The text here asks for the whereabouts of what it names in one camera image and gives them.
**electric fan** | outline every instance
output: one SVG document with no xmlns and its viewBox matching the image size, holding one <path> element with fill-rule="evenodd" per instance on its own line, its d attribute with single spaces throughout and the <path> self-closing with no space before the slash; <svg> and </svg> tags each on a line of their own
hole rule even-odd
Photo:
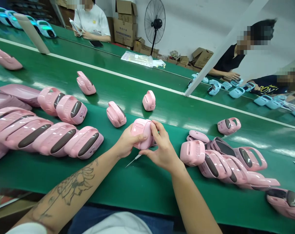
<svg viewBox="0 0 295 234">
<path fill-rule="evenodd" d="M 151 56 L 154 45 L 163 37 L 166 25 L 165 8 L 161 0 L 151 0 L 147 5 L 145 12 L 145 34 L 150 43 L 152 43 Z"/>
</svg>

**dark t-shirt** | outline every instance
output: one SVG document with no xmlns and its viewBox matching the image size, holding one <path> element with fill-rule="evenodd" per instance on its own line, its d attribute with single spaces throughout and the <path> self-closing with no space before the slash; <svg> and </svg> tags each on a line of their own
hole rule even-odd
<svg viewBox="0 0 295 234">
<path fill-rule="evenodd" d="M 257 95 L 270 95 L 270 94 L 284 94 L 288 90 L 288 86 L 281 86 L 277 82 L 277 75 L 264 76 L 255 80 L 260 90 L 253 90 L 252 92 Z"/>
<path fill-rule="evenodd" d="M 232 69 L 238 68 L 239 64 L 245 57 L 244 54 L 234 57 L 235 45 L 231 45 L 228 50 L 222 55 L 218 63 L 214 66 L 214 69 L 222 72 L 229 72 Z"/>
</svg>

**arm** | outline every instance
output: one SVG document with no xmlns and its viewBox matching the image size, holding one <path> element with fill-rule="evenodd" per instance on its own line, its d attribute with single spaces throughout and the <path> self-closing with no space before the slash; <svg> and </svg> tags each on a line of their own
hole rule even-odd
<svg viewBox="0 0 295 234">
<path fill-rule="evenodd" d="M 143 134 L 132 136 L 132 125 L 117 143 L 89 165 L 72 174 L 53 188 L 14 227 L 28 222 L 41 223 L 48 234 L 56 234 L 88 201 L 120 158 L 131 153 L 133 144 L 143 141 Z"/>
<path fill-rule="evenodd" d="M 142 150 L 156 165 L 169 171 L 182 220 L 188 234 L 222 234 L 204 198 L 183 162 L 178 158 L 163 125 L 153 120 L 151 130 L 158 145 L 156 151 Z"/>
</svg>

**hand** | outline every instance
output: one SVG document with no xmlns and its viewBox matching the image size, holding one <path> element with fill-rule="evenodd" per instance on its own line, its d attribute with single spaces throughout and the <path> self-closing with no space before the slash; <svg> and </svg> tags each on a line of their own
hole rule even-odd
<svg viewBox="0 0 295 234">
<path fill-rule="evenodd" d="M 114 154 L 119 158 L 127 157 L 132 151 L 133 144 L 147 139 L 147 136 L 144 136 L 143 134 L 133 136 L 131 133 L 132 125 L 133 124 L 124 130 L 119 140 L 112 147 Z"/>
<path fill-rule="evenodd" d="M 231 82 L 231 80 L 238 80 L 240 78 L 240 76 L 241 76 L 240 74 L 230 71 L 230 72 L 224 73 L 223 79 L 228 82 Z"/>
<path fill-rule="evenodd" d="M 85 32 L 85 31 L 82 32 L 82 37 L 84 39 L 87 39 L 87 40 L 93 40 L 94 39 L 92 33 Z"/>
<path fill-rule="evenodd" d="M 151 151 L 149 149 L 141 150 L 139 154 L 146 155 L 153 161 L 153 163 L 170 173 L 174 172 L 178 167 L 184 167 L 183 162 L 177 156 L 169 140 L 169 135 L 166 132 L 164 126 L 161 123 L 153 120 L 151 123 L 151 130 L 154 140 L 158 145 L 158 149 L 155 151 Z"/>
</svg>

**toy handle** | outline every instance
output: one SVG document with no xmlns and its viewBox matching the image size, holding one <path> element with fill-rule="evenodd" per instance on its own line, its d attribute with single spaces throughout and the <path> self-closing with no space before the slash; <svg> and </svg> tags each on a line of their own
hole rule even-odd
<svg viewBox="0 0 295 234">
<path fill-rule="evenodd" d="M 264 159 L 263 155 L 259 152 L 259 150 L 253 148 L 253 147 L 244 147 L 248 150 L 253 150 L 257 153 L 258 157 L 260 158 L 261 162 L 262 162 L 262 165 L 260 166 L 259 165 L 259 170 L 263 170 L 263 169 L 266 169 L 268 167 L 268 164 L 267 164 L 267 161 Z"/>
</svg>

